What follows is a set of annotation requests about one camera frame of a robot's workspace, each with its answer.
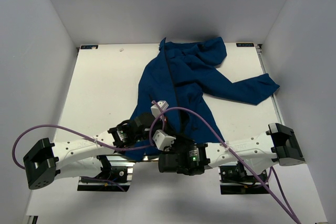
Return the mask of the blue jacket with black lining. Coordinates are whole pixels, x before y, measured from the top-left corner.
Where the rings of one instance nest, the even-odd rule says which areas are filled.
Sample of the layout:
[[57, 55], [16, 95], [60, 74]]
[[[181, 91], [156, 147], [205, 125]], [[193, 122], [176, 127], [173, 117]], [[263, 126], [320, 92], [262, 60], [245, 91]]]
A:
[[216, 67], [227, 56], [222, 37], [192, 43], [161, 40], [158, 55], [144, 68], [137, 105], [131, 119], [151, 111], [152, 101], [166, 101], [169, 126], [196, 143], [216, 143], [221, 132], [203, 99], [209, 94], [224, 100], [258, 105], [279, 88], [269, 74], [231, 82]]

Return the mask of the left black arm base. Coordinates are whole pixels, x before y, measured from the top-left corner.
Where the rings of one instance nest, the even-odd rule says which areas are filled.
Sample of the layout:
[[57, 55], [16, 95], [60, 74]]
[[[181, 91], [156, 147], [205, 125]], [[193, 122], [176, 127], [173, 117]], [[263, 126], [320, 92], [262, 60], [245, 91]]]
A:
[[97, 156], [99, 173], [80, 177], [77, 191], [127, 192], [133, 177], [135, 161], [120, 155]]

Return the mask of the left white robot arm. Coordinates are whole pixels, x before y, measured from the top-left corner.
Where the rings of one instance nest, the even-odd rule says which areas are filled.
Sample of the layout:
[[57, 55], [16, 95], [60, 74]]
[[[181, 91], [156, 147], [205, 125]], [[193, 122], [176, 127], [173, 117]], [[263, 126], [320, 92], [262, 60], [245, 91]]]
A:
[[151, 111], [142, 113], [133, 120], [125, 120], [95, 136], [79, 132], [79, 140], [54, 143], [48, 138], [39, 140], [24, 156], [24, 169], [31, 190], [43, 188], [61, 177], [80, 176], [92, 170], [93, 176], [101, 182], [110, 178], [111, 168], [103, 164], [103, 156], [114, 153], [142, 151], [150, 130], [165, 129], [166, 120], [159, 123], [154, 119], [160, 116], [169, 105], [166, 101], [152, 102]]

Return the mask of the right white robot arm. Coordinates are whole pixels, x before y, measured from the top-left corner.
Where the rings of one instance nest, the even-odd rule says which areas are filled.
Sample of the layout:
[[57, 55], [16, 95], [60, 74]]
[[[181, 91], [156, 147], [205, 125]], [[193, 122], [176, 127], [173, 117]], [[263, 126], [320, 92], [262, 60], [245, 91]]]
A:
[[207, 169], [244, 161], [238, 166], [237, 175], [247, 182], [273, 164], [305, 163], [293, 129], [279, 123], [268, 127], [266, 132], [235, 141], [227, 147], [221, 143], [197, 144], [185, 137], [175, 137], [159, 155], [159, 172], [193, 176]]

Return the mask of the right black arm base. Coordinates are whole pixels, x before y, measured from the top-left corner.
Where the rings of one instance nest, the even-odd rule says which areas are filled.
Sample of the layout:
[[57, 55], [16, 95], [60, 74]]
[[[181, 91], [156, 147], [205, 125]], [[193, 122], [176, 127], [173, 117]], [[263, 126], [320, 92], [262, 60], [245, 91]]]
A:
[[245, 167], [240, 162], [220, 166], [219, 175], [222, 195], [269, 194], [253, 175], [247, 174]]

